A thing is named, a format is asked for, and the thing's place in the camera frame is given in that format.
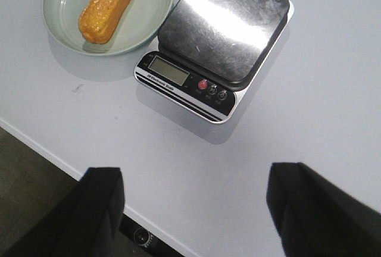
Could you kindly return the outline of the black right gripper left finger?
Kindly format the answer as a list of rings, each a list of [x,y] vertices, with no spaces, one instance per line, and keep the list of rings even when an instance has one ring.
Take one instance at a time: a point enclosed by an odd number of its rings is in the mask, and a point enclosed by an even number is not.
[[[5,256],[111,256],[124,211],[119,168],[88,168],[72,190]]]

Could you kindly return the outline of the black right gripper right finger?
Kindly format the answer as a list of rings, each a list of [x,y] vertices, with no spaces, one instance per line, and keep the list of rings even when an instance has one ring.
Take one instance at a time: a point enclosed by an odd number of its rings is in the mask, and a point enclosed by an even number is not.
[[[380,256],[380,213],[301,162],[271,165],[266,201],[286,256]]]

